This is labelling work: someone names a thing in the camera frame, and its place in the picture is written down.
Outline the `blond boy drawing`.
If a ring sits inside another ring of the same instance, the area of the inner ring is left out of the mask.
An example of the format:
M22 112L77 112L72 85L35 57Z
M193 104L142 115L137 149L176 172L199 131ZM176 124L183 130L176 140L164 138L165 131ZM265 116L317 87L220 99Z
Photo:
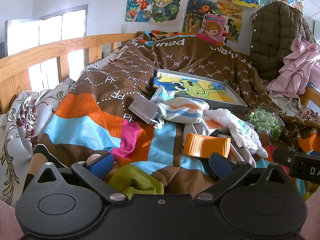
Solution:
M186 0L152 0L150 25L178 27Z

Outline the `starry night style painting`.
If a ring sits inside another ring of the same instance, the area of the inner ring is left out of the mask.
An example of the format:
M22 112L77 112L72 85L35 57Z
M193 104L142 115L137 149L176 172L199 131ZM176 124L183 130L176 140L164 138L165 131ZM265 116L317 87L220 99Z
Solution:
M224 1L188 0L182 31L226 43L238 42L243 9Z

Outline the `olive quilted jacket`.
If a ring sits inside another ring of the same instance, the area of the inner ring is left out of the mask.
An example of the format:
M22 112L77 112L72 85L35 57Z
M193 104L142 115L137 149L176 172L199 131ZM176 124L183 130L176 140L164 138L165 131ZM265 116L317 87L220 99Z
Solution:
M291 54L295 38L315 42L302 12L282 1L268 4L252 14L253 27L249 59L263 80L279 76L284 57Z

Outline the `blue plastic mask packet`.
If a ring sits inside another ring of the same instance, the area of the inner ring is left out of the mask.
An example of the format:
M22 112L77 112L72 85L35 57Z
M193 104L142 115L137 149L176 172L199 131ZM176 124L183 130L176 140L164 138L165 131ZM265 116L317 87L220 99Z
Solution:
M157 104L174 98L174 90L166 90L163 85L160 85L156 92L151 97L150 101Z

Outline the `pink cartoon girl drawing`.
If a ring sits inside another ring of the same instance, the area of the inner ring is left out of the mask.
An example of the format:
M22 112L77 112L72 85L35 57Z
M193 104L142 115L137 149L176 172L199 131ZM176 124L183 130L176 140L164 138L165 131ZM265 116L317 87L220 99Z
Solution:
M216 42L226 44L229 26L228 17L216 14L205 14L202 22L201 34Z

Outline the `pink shirt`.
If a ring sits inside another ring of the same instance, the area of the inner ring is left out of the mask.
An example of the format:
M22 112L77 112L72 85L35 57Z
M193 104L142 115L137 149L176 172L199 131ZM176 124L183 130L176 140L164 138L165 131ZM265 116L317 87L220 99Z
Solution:
M280 75L266 89L288 98L297 98L305 93L308 83L319 89L319 45L295 38L291 51L283 58L284 66L279 70Z

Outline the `striped pastel cloth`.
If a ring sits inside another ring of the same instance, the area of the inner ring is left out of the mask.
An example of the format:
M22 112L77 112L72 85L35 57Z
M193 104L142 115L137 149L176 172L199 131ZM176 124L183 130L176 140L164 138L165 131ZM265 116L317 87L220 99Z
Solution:
M172 98L156 103L162 117L181 124L198 124L203 120L203 112L209 109L207 102L200 99Z

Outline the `orange white medicine box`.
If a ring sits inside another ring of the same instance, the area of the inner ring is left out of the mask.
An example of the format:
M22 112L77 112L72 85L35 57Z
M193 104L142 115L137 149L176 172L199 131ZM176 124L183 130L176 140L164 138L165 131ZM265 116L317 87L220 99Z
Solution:
M224 131L226 128L223 127L221 124L215 122L214 120L212 119L209 119L209 120L205 120L204 121L205 124L208 126L208 130L209 130L209 133L213 133L215 131Z

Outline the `orange-haired girl drawing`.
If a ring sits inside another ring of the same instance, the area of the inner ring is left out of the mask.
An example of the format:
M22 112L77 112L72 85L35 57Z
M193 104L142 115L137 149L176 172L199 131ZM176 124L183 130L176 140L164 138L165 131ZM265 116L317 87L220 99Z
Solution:
M149 23L153 0L127 0L125 22Z

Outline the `brown patterned colourful blanket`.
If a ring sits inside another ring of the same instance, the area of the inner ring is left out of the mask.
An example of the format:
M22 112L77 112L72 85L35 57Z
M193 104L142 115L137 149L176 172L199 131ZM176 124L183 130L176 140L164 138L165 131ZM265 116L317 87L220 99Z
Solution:
M147 31L81 74L46 126L25 181L48 161L70 167L110 152L115 164L107 182L125 194L196 195L212 186L201 161L183 153L182 124L155 129L129 111L137 96L152 96L159 69L225 82L249 108L278 109L285 122L278 147L319 147L319 117L300 109L299 100L283 106L282 95L268 94L246 58L200 34Z

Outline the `grey tray with cartoon picture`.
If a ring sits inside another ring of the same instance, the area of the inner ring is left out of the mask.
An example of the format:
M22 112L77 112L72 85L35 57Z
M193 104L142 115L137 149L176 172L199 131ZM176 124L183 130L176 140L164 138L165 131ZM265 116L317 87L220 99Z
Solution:
M164 87L173 97L200 99L212 109L225 108L244 114L248 106L226 83L172 70L157 70L153 87Z

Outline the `orange knitted cuff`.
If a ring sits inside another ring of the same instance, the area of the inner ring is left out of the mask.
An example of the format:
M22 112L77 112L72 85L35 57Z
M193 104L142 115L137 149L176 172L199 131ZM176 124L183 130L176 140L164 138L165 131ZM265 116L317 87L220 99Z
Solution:
M227 158L230 152L231 139L187 133L184 151L185 155L209 159L213 153Z

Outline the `jar of green paper stars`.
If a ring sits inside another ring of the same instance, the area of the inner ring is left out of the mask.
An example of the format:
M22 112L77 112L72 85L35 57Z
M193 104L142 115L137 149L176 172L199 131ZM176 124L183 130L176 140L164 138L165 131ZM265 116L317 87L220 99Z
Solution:
M281 118L275 112L262 106L251 110L246 120L254 126L263 146L276 141L284 126Z

